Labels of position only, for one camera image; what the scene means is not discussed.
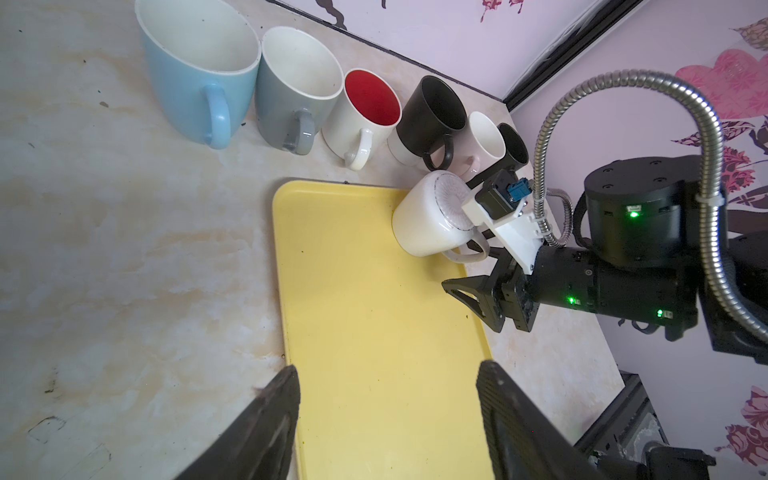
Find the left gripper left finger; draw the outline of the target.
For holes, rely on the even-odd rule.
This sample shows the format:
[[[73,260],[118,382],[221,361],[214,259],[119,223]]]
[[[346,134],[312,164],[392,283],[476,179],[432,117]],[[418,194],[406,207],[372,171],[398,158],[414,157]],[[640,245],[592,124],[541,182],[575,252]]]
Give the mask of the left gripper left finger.
[[[180,479],[285,479],[300,406],[293,365],[283,368],[178,477]]]

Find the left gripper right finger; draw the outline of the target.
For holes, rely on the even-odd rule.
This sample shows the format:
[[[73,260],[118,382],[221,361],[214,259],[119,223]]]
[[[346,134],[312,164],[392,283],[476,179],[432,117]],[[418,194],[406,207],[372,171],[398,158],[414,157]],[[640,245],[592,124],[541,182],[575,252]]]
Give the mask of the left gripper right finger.
[[[496,479],[602,479],[506,371],[481,362],[476,380]]]

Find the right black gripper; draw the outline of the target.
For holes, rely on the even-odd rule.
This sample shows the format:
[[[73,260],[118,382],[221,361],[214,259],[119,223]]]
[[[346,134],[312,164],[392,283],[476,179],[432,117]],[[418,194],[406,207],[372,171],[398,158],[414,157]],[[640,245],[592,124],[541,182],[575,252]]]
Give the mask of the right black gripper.
[[[467,306],[493,332],[500,333],[507,319],[515,328],[531,332],[540,304],[528,291],[528,277],[504,248],[492,247],[496,263],[490,275],[448,279],[443,290]]]

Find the white ribbed-bottom mug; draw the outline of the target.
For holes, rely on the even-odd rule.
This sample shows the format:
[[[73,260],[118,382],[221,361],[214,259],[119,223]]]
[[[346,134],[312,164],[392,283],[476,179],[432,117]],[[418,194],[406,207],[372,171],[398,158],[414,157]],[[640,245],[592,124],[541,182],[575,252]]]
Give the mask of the white ribbed-bottom mug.
[[[485,260],[489,243],[462,209],[470,194],[451,172],[427,174],[394,211],[392,228],[399,245],[415,257],[441,254],[464,264]]]

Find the black mug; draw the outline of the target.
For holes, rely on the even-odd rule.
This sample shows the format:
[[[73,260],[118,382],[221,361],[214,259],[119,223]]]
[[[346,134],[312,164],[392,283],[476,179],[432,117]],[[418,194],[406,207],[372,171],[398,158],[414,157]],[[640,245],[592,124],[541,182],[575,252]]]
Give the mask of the black mug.
[[[502,170],[516,178],[516,172],[529,163],[528,149],[517,131],[508,123],[499,123],[497,129],[505,143],[505,155],[470,179],[466,183],[470,189],[481,185]]]

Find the pale pink mug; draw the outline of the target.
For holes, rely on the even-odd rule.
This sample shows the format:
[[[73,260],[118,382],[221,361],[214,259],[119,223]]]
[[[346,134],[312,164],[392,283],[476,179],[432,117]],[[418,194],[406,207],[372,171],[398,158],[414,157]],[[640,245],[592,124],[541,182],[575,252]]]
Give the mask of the pale pink mug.
[[[466,127],[454,139],[449,171],[468,182],[505,154],[506,144],[497,126],[484,113],[473,111]]]

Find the dark green white-bottom mug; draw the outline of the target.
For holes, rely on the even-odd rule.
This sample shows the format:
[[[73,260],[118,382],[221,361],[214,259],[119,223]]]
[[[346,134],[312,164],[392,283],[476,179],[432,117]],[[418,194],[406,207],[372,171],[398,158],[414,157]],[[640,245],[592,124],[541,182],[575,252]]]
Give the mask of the dark green white-bottom mug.
[[[467,119],[456,92],[442,79],[426,75],[403,107],[401,120],[387,139],[388,148],[403,165],[423,163],[429,171],[447,170]]]

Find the cream white mug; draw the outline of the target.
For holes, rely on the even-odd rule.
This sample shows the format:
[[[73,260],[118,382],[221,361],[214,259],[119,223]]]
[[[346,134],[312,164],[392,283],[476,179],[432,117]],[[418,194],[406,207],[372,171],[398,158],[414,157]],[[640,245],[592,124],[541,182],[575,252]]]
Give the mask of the cream white mug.
[[[321,134],[346,168],[359,171],[401,118],[401,102],[393,88],[374,72],[355,68],[346,74],[343,91]]]

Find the grey mug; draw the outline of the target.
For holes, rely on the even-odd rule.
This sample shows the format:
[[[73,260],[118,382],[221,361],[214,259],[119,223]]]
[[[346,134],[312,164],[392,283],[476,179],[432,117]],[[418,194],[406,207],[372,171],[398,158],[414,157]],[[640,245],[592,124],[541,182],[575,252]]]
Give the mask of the grey mug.
[[[310,34],[288,26],[262,39],[255,109],[258,130],[272,147],[304,156],[343,90],[333,53]]]

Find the light blue mug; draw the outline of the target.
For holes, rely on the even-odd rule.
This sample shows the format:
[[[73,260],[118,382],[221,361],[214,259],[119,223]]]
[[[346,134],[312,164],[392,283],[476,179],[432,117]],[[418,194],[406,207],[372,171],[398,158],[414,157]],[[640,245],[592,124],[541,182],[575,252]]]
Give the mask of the light blue mug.
[[[255,30],[225,1],[142,0],[134,10],[165,117],[194,142],[228,147],[254,95],[262,54]]]

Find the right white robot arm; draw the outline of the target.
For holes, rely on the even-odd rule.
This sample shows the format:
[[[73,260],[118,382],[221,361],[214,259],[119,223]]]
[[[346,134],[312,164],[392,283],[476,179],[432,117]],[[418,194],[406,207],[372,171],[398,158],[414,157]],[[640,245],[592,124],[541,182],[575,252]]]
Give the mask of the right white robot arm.
[[[644,333],[680,339],[699,318],[716,351],[765,363],[767,350],[734,321],[704,276],[699,247],[700,158],[617,160],[590,173],[575,210],[575,247],[546,244],[523,211],[531,183],[501,160],[471,179],[467,208],[492,272],[442,286],[494,331],[506,321],[530,331],[542,305],[618,317]],[[714,457],[649,444],[639,461],[610,456],[599,432],[569,444],[502,367],[484,361],[476,387],[492,470],[498,479],[706,479]]]

